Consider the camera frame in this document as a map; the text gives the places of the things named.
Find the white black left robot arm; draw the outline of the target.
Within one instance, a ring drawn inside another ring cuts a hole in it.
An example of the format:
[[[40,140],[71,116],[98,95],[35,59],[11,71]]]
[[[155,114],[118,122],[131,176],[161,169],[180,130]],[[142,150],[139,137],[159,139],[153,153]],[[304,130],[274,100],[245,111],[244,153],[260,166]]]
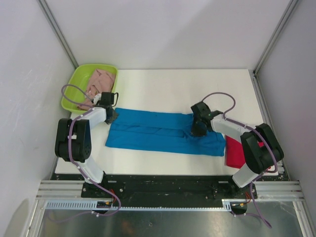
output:
[[[92,157],[91,130],[101,124],[111,124],[117,119],[119,93],[103,92],[94,98],[94,106],[75,119],[62,118],[58,122],[55,140],[55,154],[65,162],[72,163],[92,192],[102,198],[108,194],[109,185],[103,182],[105,172]]]

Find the blue t shirt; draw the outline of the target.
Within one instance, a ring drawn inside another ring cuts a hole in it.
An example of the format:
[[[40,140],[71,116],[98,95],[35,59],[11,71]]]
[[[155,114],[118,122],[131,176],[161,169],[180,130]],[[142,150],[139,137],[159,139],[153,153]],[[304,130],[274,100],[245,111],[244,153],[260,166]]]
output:
[[[222,157],[222,134],[191,134],[193,114],[161,113],[117,108],[105,145],[109,148]]]

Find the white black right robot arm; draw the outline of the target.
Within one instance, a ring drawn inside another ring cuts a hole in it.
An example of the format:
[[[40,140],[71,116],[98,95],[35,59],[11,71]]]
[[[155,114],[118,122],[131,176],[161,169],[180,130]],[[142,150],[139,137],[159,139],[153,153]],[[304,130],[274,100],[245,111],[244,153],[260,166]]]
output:
[[[242,146],[245,164],[232,176],[233,182],[228,185],[231,197],[241,197],[245,193],[245,186],[271,166],[277,171],[277,163],[284,158],[284,152],[268,124],[252,127],[226,117],[221,111],[211,111],[203,101],[191,106],[191,110],[194,118],[191,128],[193,136],[202,137],[207,132],[222,133]]]

